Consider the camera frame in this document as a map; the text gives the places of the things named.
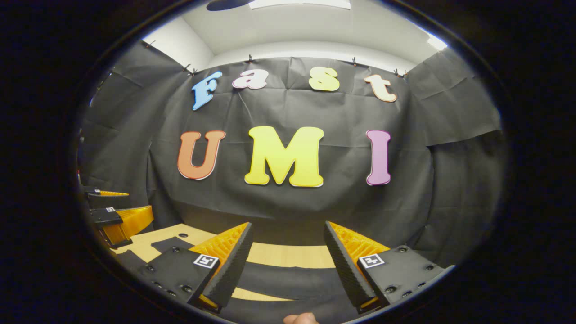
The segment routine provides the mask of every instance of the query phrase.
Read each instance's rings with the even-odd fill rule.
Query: letter m
[[[282,184],[292,164],[294,174],[290,184],[294,187],[320,187],[324,179],[318,171],[318,148],[324,136],[322,129],[302,127],[284,148],[276,130],[270,126],[250,129],[248,134],[254,139],[252,165],[244,180],[249,184],[267,184],[270,177],[264,172],[266,162],[277,184]]]

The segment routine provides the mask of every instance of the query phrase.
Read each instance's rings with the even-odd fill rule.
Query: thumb
[[[316,317],[311,312],[305,312],[296,317],[293,324],[319,324],[316,322]]]

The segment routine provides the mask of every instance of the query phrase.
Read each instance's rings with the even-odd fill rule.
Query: black fabric backdrop
[[[334,68],[340,88],[311,89],[315,66]],[[270,73],[266,87],[232,88],[250,69]],[[192,111],[191,88],[216,71],[223,76],[212,101]],[[394,103],[375,97],[363,80],[372,74],[392,83]],[[246,184],[253,144],[248,131],[256,126],[274,127],[284,145],[300,127],[324,130],[323,186],[296,188],[287,179],[282,185]],[[139,44],[96,93],[82,129],[83,184],[130,193],[135,206],[151,204],[155,229],[184,222],[219,233],[250,221],[255,242],[323,245],[322,228],[330,220],[387,246],[408,244],[441,266],[460,262],[486,235],[504,176],[498,111],[450,49],[405,79],[314,58],[237,62],[191,77],[163,53]],[[366,184],[371,148],[365,133],[371,129],[392,137],[392,180],[384,186]],[[202,134],[192,158],[200,165],[210,130],[226,132],[214,172],[203,180],[182,177],[176,165],[180,135]]]

